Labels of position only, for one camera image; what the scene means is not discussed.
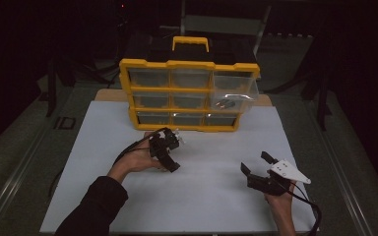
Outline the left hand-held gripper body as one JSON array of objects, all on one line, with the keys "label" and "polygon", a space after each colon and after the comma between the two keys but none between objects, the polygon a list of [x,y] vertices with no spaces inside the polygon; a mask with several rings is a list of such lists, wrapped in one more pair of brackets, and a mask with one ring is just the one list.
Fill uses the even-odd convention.
[{"label": "left hand-held gripper body", "polygon": [[164,127],[157,131],[149,138],[150,155],[158,160],[170,158],[169,153],[183,144],[183,138],[178,130],[172,131]]}]

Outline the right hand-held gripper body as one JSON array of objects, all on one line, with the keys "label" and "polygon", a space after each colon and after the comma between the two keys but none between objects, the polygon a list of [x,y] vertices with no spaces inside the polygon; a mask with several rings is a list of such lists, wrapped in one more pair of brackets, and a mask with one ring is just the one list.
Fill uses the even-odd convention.
[{"label": "right hand-held gripper body", "polygon": [[280,196],[289,190],[293,182],[311,183],[307,176],[285,159],[272,164],[268,173],[268,177],[251,173],[251,176],[247,178],[247,186],[264,194]]}]

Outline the clear plastic storage drawer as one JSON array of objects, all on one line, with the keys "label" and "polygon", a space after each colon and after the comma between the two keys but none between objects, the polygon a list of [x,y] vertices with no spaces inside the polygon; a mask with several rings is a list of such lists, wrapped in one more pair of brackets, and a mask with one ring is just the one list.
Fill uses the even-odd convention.
[{"label": "clear plastic storage drawer", "polygon": [[[249,110],[259,95],[256,79],[251,72],[213,72],[210,107],[218,111],[243,113]],[[217,109],[218,102],[233,100],[235,105],[227,109]]]}]

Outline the yellow drawer cabinet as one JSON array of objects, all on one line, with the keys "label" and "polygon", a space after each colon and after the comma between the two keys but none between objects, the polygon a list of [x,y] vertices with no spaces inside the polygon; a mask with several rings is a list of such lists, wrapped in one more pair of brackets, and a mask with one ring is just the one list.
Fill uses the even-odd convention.
[{"label": "yellow drawer cabinet", "polygon": [[130,68],[251,72],[256,80],[260,74],[260,67],[246,40],[211,40],[194,36],[134,35],[119,62],[120,83],[121,75]]}]

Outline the person's right hand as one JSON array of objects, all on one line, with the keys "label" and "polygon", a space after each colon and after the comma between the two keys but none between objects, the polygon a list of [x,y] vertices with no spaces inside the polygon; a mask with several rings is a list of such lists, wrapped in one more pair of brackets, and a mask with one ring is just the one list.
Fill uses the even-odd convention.
[{"label": "person's right hand", "polygon": [[292,195],[289,192],[285,192],[280,196],[265,194],[264,198],[269,204],[274,218],[291,218]]}]

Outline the person's left hand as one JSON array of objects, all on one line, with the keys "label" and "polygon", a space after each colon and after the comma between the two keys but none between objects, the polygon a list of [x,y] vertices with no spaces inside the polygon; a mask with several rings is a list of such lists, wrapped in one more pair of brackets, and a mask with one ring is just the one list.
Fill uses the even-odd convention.
[{"label": "person's left hand", "polygon": [[150,168],[163,169],[163,166],[158,160],[151,158],[149,140],[145,139],[115,162],[107,172],[107,177],[122,183],[129,173]]}]

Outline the set of clear cabinet drawers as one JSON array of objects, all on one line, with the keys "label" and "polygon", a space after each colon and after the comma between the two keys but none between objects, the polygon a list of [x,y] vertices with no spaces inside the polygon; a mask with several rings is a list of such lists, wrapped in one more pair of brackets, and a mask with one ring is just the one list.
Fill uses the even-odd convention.
[{"label": "set of clear cabinet drawers", "polygon": [[205,69],[128,69],[121,84],[130,119],[138,129],[234,131],[242,113],[210,107],[212,76]]}]

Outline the dark metal stand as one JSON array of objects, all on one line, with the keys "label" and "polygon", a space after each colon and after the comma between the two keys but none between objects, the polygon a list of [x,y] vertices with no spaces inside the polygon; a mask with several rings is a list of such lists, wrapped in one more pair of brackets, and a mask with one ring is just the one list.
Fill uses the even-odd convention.
[{"label": "dark metal stand", "polygon": [[75,84],[73,75],[74,61],[65,55],[54,56],[47,65],[47,113],[50,117],[57,106],[56,81],[60,80],[64,87],[72,87]]},{"label": "dark metal stand", "polygon": [[322,131],[326,130],[325,116],[327,111],[327,95],[330,73],[332,72],[329,53],[323,46],[313,42],[301,63],[307,81],[301,92],[305,100],[312,100],[318,95],[317,123]]}]

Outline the grey metal rail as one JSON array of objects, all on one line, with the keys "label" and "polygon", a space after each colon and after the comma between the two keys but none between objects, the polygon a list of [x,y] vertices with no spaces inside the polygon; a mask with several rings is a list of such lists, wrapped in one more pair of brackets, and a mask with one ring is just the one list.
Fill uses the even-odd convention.
[{"label": "grey metal rail", "polygon": [[317,115],[315,111],[315,105],[313,101],[304,101],[304,106],[307,111],[308,116],[311,118],[312,124],[319,139],[321,140],[324,149],[328,155],[330,161],[330,168],[334,172],[334,177],[339,186],[340,192],[346,204],[346,209],[350,215],[354,227],[360,236],[373,236],[373,232],[368,224],[368,221],[361,209],[360,203],[356,197],[352,185],[347,179],[346,173],[342,168],[342,164],[339,160],[334,146],[329,139],[329,136],[325,131],[322,130],[321,126],[317,121]]},{"label": "grey metal rail", "polygon": [[17,163],[15,169],[11,172],[11,175],[3,185],[0,191],[0,220],[6,213],[8,207],[12,203],[14,197],[17,195],[23,181],[27,175],[31,163],[35,157],[36,151],[39,148],[42,140],[46,136],[47,131],[39,131],[31,138],[31,142],[27,149],[21,153],[21,159]]}]

